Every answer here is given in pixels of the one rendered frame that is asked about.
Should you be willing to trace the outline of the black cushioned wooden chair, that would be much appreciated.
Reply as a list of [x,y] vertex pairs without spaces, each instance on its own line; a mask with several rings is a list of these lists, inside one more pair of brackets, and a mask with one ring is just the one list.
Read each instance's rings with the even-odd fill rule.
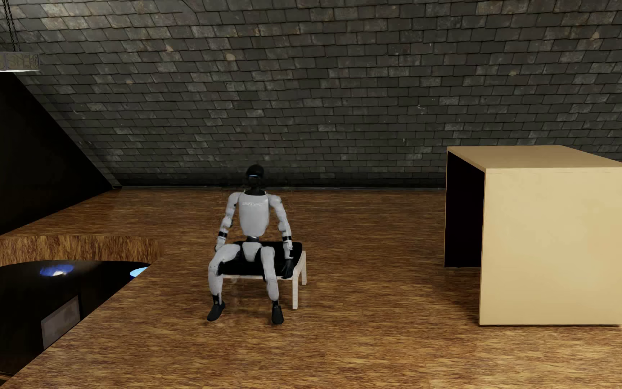
[[[284,243],[277,242],[261,242],[263,246],[271,246],[275,250],[274,256],[274,268],[278,280],[284,280],[283,267],[288,261],[285,259],[283,252]],[[303,244],[301,242],[293,242],[292,259],[290,262],[294,265],[292,276],[289,280],[292,281],[292,308],[298,308],[298,285],[306,285],[307,283],[307,266],[306,266],[306,252],[303,250]],[[255,261],[247,261],[240,250],[237,256],[224,264],[219,265],[218,272],[224,279],[264,279],[264,270],[260,257],[256,257]]]

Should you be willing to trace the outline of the white left robot leg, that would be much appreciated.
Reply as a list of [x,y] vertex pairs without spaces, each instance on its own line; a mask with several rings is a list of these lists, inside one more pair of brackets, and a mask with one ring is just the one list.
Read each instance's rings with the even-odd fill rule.
[[272,323],[280,325],[283,323],[283,313],[279,304],[279,287],[274,262],[275,250],[270,246],[263,246],[261,243],[256,244],[263,265],[267,294],[272,301]]

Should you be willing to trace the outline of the white robot leg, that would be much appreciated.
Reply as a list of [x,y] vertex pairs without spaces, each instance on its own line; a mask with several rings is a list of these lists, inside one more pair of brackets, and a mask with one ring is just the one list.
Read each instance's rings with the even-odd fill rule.
[[225,303],[222,299],[223,274],[220,272],[220,266],[239,258],[241,250],[241,243],[227,243],[220,251],[215,252],[209,263],[208,283],[213,300],[213,305],[207,315],[209,322],[216,321],[225,309]]
[[274,262],[275,250],[270,246],[263,246],[261,243],[256,244],[263,265],[267,294],[272,301],[272,323],[280,325],[283,323],[283,313],[279,304],[279,287]]

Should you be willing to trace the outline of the white right robot leg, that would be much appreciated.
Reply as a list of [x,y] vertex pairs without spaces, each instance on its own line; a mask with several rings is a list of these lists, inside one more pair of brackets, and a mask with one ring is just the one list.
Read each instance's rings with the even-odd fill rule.
[[227,243],[220,251],[215,252],[209,263],[208,283],[213,300],[213,305],[207,315],[209,322],[216,321],[225,309],[225,303],[222,299],[223,274],[220,272],[220,266],[239,258],[241,250],[241,243]]

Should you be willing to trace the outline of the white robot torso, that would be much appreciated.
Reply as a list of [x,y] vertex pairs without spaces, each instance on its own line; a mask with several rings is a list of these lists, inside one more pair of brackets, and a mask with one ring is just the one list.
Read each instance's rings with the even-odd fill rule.
[[259,238],[265,234],[270,221],[270,202],[265,191],[260,194],[241,192],[238,197],[238,219],[243,234]]

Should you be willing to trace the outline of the black robot head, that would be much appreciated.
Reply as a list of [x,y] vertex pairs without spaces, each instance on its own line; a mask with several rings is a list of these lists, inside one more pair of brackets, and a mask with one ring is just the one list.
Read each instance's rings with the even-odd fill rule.
[[247,179],[248,189],[246,192],[259,193],[263,192],[261,189],[263,178],[264,178],[264,168],[259,164],[250,165],[247,168],[245,173]]

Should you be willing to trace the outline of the beige wooden box desk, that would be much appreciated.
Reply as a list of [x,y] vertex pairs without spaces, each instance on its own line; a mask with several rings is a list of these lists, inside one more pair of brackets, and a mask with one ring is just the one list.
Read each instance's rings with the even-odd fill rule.
[[622,325],[622,162],[448,147],[444,267],[480,269],[480,325]]

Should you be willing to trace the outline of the hanging metal ceiling lamp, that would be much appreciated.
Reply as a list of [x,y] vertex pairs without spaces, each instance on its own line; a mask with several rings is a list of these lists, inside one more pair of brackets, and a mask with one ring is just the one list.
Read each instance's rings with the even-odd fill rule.
[[39,54],[22,51],[9,0],[2,0],[4,15],[11,40],[12,50],[0,51],[0,72],[37,73],[40,71]]

